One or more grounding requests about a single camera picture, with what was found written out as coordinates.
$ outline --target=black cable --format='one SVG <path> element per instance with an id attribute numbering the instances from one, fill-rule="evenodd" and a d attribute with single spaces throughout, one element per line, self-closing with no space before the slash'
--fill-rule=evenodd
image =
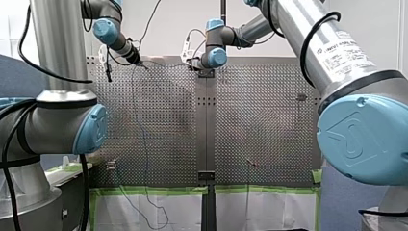
<path id="1" fill-rule="evenodd" d="M 272 11 L 272 7 L 270 6 L 270 2 L 271 2 L 272 0 L 267 0 L 267 4 L 268 4 L 268 21 L 269 21 L 269 26 L 270 26 L 270 28 L 272 29 L 272 31 L 276 34 L 276 35 L 278 35 L 278 36 L 280 36 L 280 37 L 282 37 L 282 38 L 284 38 L 285 37 L 285 35 L 283 35 L 283 33 L 280 33 L 277 29 L 276 29 L 276 27 L 275 27 L 275 25 L 273 25 L 273 21 L 272 21 L 272 13 L 271 13 L 271 11 Z"/>
<path id="2" fill-rule="evenodd" d="M 319 20 L 313 27 L 312 30 L 307 35 L 306 39 L 303 42 L 302 49 L 300 51 L 300 69 L 302 70 L 303 78 L 314 88 L 312 81 L 310 80 L 309 72 L 306 68 L 306 54 L 307 49 L 309 48 L 310 41 L 312 40 L 315 33 L 320 29 L 321 25 L 324 23 L 334 20 L 333 16 L 337 16 L 337 21 L 342 19 L 342 15 L 338 12 L 331 12 Z"/>
<path id="3" fill-rule="evenodd" d="M 50 70 L 47 70 L 47 69 L 45 69 L 45 68 L 42 68 L 42 67 L 39 66 L 39 65 L 33 64 L 30 60 L 28 60 L 28 59 L 24 56 L 24 54 L 23 54 L 23 52 L 22 52 L 22 48 L 23 48 L 24 40 L 25 40 L 25 38 L 26 38 L 26 36 L 27 36 L 28 28 L 29 28 L 29 26 L 30 26 L 30 18 L 31 18 L 30 15 L 31 15 L 31 6 L 28 7 L 28 10 L 27 10 L 27 18 L 26 18 L 26 24 L 25 24 L 25 26 L 24 26 L 23 35 L 21 36 L 21 39 L 20 39 L 20 41 L 18 42 L 18 48 L 17 48 L 17 50 L 18 50 L 18 55 L 21 57 L 21 59 L 22 59 L 26 64 L 30 65 L 32 68 L 34 68 L 34 69 L 36 69 L 36 70 L 38 70 L 38 71 L 41 71 L 42 73 L 45 73 L 45 74 L 47 74 L 47 75 L 49 75 L 49 76 L 51 76 L 51 77 L 54 77 L 54 78 L 56 78 L 56 79 L 64 80 L 64 81 L 71 82 L 71 83 L 91 84 L 91 83 L 92 83 L 92 80 L 75 80 L 75 79 L 69 79 L 69 78 L 65 78 L 65 77 L 59 76 L 59 75 L 55 74 L 54 72 L 51 72 Z"/>
<path id="4" fill-rule="evenodd" d="M 254 45 L 263 44 L 263 43 L 265 43 L 265 42 L 271 40 L 275 35 L 276 35 L 276 33 L 273 32 L 272 35 L 271 35 L 269 38 L 267 38 L 267 39 L 265 39 L 265 40 L 263 40 L 263 41 L 255 42 Z"/>
<path id="5" fill-rule="evenodd" d="M 17 110 L 32 105 L 34 102 L 36 102 L 35 99 L 26 99 L 18 103 L 12 104 L 11 106 L 0 111 L 0 120 L 3 119 L 5 116 L 8 116 L 10 113 L 13 113 Z"/>
<path id="6" fill-rule="evenodd" d="M 88 173 L 87 158 L 85 157 L 84 154 L 79 155 L 79 158 L 81 159 L 82 174 L 84 177 L 84 208 L 82 211 L 80 230 L 86 231 L 87 224 L 88 224 L 88 216 L 89 216 L 89 204 L 90 204 L 89 173 Z"/>
<path id="7" fill-rule="evenodd" d="M 408 218 L 408 212 L 385 213 L 385 212 L 377 212 L 377 211 L 370 211 L 370 210 L 359 210 L 358 213 L 361 215 L 375 215 L 375 216 L 388 217 L 388 218 Z"/>
<path id="8" fill-rule="evenodd" d="M 117 12 L 120 14 L 120 22 L 121 22 L 123 20 L 122 7 L 120 7 L 120 5 L 115 0 L 109 0 L 109 1 L 112 4 L 114 4 L 114 6 L 116 7 Z"/>
<path id="9" fill-rule="evenodd" d="M 19 107 L 21 105 L 27 105 L 25 103 L 21 103 L 17 105 L 13 105 L 11 107 L 15 108 L 15 107 Z M 24 112 L 18 117 L 17 121 L 14 123 L 12 130 L 10 131 L 6 142 L 3 146 L 3 152 L 2 152 L 2 163 L 7 163 L 7 154 L 9 152 L 9 147 L 10 144 L 12 142 L 13 136 L 15 134 L 15 131 L 17 130 L 18 126 L 20 125 L 21 121 L 24 120 L 24 118 L 28 115 L 28 113 L 30 113 L 37 105 L 35 104 L 35 101 L 31 101 L 31 105 L 24 110 Z M 21 231 L 21 227 L 20 227 L 20 223 L 18 220 L 18 207 L 17 207 L 17 198 L 15 196 L 15 189 L 14 189 L 14 185 L 13 185 L 13 180 L 12 180 L 12 176 L 10 175 L 9 172 L 9 168 L 6 166 L 3 168 L 4 170 L 4 175 L 6 178 L 6 182 L 7 182 L 7 186 L 9 188 L 9 192 L 10 192 L 10 200 L 12 202 L 12 210 L 13 210 L 13 223 L 14 223 L 14 229 L 15 231 Z"/>
<path id="10" fill-rule="evenodd" d="M 191 30 L 189 31 L 189 34 L 187 35 L 187 38 L 190 37 L 190 35 L 191 35 L 192 32 L 198 32 L 198 33 L 201 34 L 204 38 L 206 37 L 205 34 L 204 34 L 204 32 L 202 32 L 201 30 L 198 30 L 198 29 L 194 28 L 194 29 L 191 29 Z"/>
<path id="11" fill-rule="evenodd" d="M 88 9 L 87 9 L 87 5 L 86 5 L 87 2 L 88 2 L 88 7 L 89 7 L 89 10 L 90 10 L 90 14 L 88 14 Z M 89 32 L 92 29 L 92 23 L 93 23 L 92 6 L 90 5 L 90 1 L 89 0 L 82 0 L 82 7 L 84 8 L 84 12 L 85 12 L 86 17 L 90 17 L 89 28 L 87 28 L 87 25 L 85 24 L 85 19 L 82 17 L 82 24 L 84 25 L 84 30 L 86 32 Z"/>
<path id="12" fill-rule="evenodd" d="M 174 68 L 174 67 L 183 66 L 183 65 L 189 66 L 188 64 L 167 65 L 167 64 L 160 64 L 160 63 L 157 63 L 157 62 L 154 62 L 154 61 L 141 61 L 141 63 L 152 63 L 152 64 L 156 64 L 156 65 L 159 65 L 159 66 L 162 66 L 162 67 L 168 67 L 168 68 Z"/>
<path id="13" fill-rule="evenodd" d="M 109 46 L 106 46 L 106 76 L 108 77 L 108 82 L 112 82 L 111 76 L 111 66 L 109 65 Z"/>
<path id="14" fill-rule="evenodd" d="M 161 2 L 162 2 L 162 0 L 158 0 L 158 1 L 157 1 L 156 6 L 154 7 L 153 13 L 150 15 L 150 18 L 149 18 L 149 20 L 147 21 L 146 29 L 144 29 L 143 36 L 142 36 L 141 39 L 140 39 L 140 44 L 139 44 L 139 49 L 138 49 L 139 51 L 141 50 L 141 43 L 143 42 L 144 37 L 146 37 L 147 30 L 149 29 L 149 26 L 150 26 L 150 22 L 152 21 L 153 16 L 154 16 L 154 14 L 155 14 L 155 12 L 156 12 L 156 10 L 157 10 L 157 8 L 159 7 L 159 4 L 160 4 Z"/>
<path id="15" fill-rule="evenodd" d="M 136 122 L 137 122 L 137 124 L 139 125 L 140 129 L 142 130 L 142 136 L 143 136 L 144 153 L 145 153 L 145 159 L 146 159 L 146 164 L 145 164 L 145 169 L 144 169 L 144 188 L 145 188 L 146 198 L 147 198 L 147 201 L 148 201 L 151 205 L 153 205 L 156 209 L 163 210 L 163 213 L 164 213 L 165 216 L 166 216 L 166 223 L 165 223 L 163 226 L 159 227 L 159 228 L 154 228 L 154 227 L 152 227 L 152 226 L 150 225 L 150 222 L 149 222 L 149 220 L 147 219 L 147 217 L 146 217 L 145 215 L 143 215 L 143 214 L 140 212 L 140 210 L 136 209 L 136 207 L 133 205 L 133 203 L 131 203 L 130 199 L 128 199 L 128 200 L 129 200 L 130 204 L 132 205 L 132 207 L 135 208 L 135 209 L 146 219 L 147 225 L 149 226 L 150 229 L 153 229 L 153 230 L 161 230 L 161 229 L 166 228 L 166 227 L 169 225 L 169 218 L 168 218 L 168 215 L 167 215 L 167 212 L 166 212 L 165 207 L 163 207 L 163 206 L 157 206 L 156 204 L 154 204 L 154 203 L 150 200 L 150 198 L 149 198 L 149 193 L 148 193 L 148 190 L 147 190 L 147 177 L 148 177 L 148 170 L 149 170 L 149 153 L 148 153 L 147 140 L 146 140 L 146 133 L 147 133 L 147 132 L 146 132 L 146 130 L 144 129 L 144 127 L 142 126 L 142 124 L 140 123 L 139 118 L 138 118 L 138 114 L 137 114 L 137 111 L 136 111 L 136 105 L 135 105 L 136 96 L 135 96 L 135 90 L 134 90 L 134 85 L 135 85 L 135 83 L 134 83 L 134 74 L 135 74 L 135 70 L 136 70 L 136 68 L 134 68 L 134 70 L 133 70 L 133 72 L 132 72 L 132 76 L 131 76 L 131 80 L 132 80 L 132 85 L 131 85 L 131 88 L 132 88 L 132 101 L 133 101 L 133 104 L 134 104 L 134 105 L 133 105 L 133 109 L 134 109 L 134 114 L 135 114 L 135 117 L 136 117 Z"/>

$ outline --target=vertical metal post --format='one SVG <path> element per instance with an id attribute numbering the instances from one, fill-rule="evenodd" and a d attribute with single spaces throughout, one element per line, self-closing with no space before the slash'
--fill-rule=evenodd
<path id="1" fill-rule="evenodd" d="M 221 19 L 227 24 L 227 0 L 221 0 Z"/>
<path id="2" fill-rule="evenodd" d="M 80 1 L 31 0 L 38 45 L 38 57 L 43 68 L 65 78 L 87 80 L 87 65 Z M 62 93 L 50 91 L 80 91 L 84 86 L 67 81 L 46 79 L 46 91 L 39 100 L 81 101 L 94 98 L 93 93 Z"/>

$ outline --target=blue cover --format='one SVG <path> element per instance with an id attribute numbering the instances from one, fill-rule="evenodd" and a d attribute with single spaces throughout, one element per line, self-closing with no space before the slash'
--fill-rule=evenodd
<path id="1" fill-rule="evenodd" d="M 211 68 L 218 68 L 227 63 L 227 53 L 222 48 L 215 48 L 208 54 L 208 64 Z"/>
<path id="2" fill-rule="evenodd" d="M 224 26 L 224 21 L 219 18 L 213 18 L 207 21 L 207 26 L 206 29 L 207 31 L 214 30 L 215 28 L 218 27 L 223 27 Z"/>
<path id="3" fill-rule="evenodd" d="M 99 38 L 102 43 L 107 45 L 114 44 L 119 37 L 119 31 L 108 18 L 100 18 L 95 21 L 93 24 L 93 34 Z"/>
<path id="4" fill-rule="evenodd" d="M 318 142 L 339 172 L 372 185 L 408 184 L 408 106 L 393 99 L 356 94 L 321 114 Z"/>
<path id="5" fill-rule="evenodd" d="M 90 154 L 99 149 L 106 138 L 106 108 L 97 104 L 89 111 L 75 138 L 73 154 Z"/>

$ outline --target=perforated metal panel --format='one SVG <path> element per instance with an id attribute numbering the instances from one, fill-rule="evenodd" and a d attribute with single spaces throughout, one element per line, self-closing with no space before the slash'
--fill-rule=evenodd
<path id="1" fill-rule="evenodd" d="M 196 185 L 195 75 L 185 66 L 147 66 L 115 64 L 111 83 L 101 65 L 91 71 L 109 112 L 95 187 Z M 117 168 L 107 171 L 105 163 L 113 159 Z"/>
<path id="2" fill-rule="evenodd" d="M 217 184 L 312 185 L 318 99 L 297 59 L 233 58 L 207 80 L 175 63 L 148 64 L 149 70 L 114 65 L 112 83 L 102 66 L 92 69 L 99 102 L 109 111 L 93 186 L 146 179 L 197 185 L 197 171 L 213 169 Z M 113 159 L 118 166 L 107 171 Z"/>
<path id="3" fill-rule="evenodd" d="M 297 62 L 230 64 L 217 73 L 217 184 L 312 184 L 316 99 Z"/>

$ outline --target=silver robot arm segment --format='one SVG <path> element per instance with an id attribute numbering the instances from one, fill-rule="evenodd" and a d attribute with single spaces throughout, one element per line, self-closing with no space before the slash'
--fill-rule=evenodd
<path id="1" fill-rule="evenodd" d="M 238 29 L 207 24 L 206 53 L 193 67 L 227 62 L 224 45 L 250 47 L 271 31 L 282 33 L 300 59 L 303 77 L 321 95 L 319 147 L 343 175 L 373 185 L 408 184 L 408 81 L 380 70 L 340 27 L 340 13 L 319 0 L 245 0 L 257 17 Z"/>

